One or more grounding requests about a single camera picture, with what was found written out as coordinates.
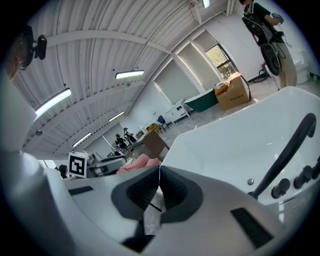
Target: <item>ceiling-mounted camera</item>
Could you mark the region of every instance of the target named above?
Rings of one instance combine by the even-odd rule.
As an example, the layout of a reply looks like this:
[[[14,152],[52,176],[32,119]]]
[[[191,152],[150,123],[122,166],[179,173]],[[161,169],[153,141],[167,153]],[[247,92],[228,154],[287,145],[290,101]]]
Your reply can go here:
[[[37,41],[33,41],[34,43],[37,43],[37,45],[33,48],[34,50],[34,58],[38,58],[40,60],[43,60],[46,57],[46,51],[47,51],[47,39],[42,34],[38,37]]]

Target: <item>desk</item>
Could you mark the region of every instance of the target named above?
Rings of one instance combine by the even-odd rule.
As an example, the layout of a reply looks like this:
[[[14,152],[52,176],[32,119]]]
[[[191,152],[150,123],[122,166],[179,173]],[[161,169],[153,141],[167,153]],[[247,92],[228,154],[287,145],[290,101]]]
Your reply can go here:
[[[175,121],[185,116],[188,116],[190,119],[190,115],[188,113],[189,107],[186,106],[184,100],[179,100],[169,111],[165,113],[165,116],[170,119],[170,121],[175,125]]]
[[[154,130],[141,136],[133,143],[132,148],[134,148],[139,155],[146,154],[148,157],[152,159],[158,158],[160,161],[163,161],[160,154],[164,148],[170,149]]]

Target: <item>table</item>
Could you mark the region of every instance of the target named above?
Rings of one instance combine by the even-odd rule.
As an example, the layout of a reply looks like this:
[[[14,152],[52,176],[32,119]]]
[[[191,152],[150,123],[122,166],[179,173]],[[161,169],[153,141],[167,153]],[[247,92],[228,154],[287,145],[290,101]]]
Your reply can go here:
[[[170,149],[154,130],[151,130],[141,136],[135,143],[133,143],[132,148],[134,148],[139,155],[146,154],[148,157],[152,159],[158,158],[160,161],[163,161],[160,154],[164,148],[167,148],[168,150]]]

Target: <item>black knob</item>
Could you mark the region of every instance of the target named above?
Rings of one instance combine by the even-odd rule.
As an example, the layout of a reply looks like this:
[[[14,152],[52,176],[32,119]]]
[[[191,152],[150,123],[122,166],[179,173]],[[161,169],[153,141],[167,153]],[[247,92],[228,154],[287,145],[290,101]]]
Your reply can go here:
[[[307,165],[306,167],[304,167],[302,172],[297,177],[295,177],[293,181],[294,188],[296,190],[301,189],[305,183],[310,181],[312,173],[313,173],[313,170],[311,166]]]
[[[318,159],[318,162],[315,164],[315,166],[312,168],[312,179],[317,179],[320,174],[320,159]]]
[[[290,188],[290,180],[288,180],[287,178],[283,178],[282,180],[280,180],[279,184],[272,189],[271,196],[277,199],[283,196],[288,191],[289,188]]]

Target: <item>white bathtub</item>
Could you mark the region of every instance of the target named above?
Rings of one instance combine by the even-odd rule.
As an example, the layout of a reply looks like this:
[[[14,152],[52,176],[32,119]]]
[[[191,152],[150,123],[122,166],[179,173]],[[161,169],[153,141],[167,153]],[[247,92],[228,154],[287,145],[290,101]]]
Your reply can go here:
[[[318,180],[312,179],[300,190],[293,186],[303,167],[313,167],[320,155],[320,98],[296,87],[286,87],[238,112],[181,134],[162,165],[222,180],[245,193],[251,192],[308,113],[314,113],[317,118],[314,136],[304,140],[289,164],[258,199],[265,205],[286,200]],[[274,199],[271,189],[283,178],[290,180],[290,189]],[[254,184],[248,185],[248,179],[253,179]]]

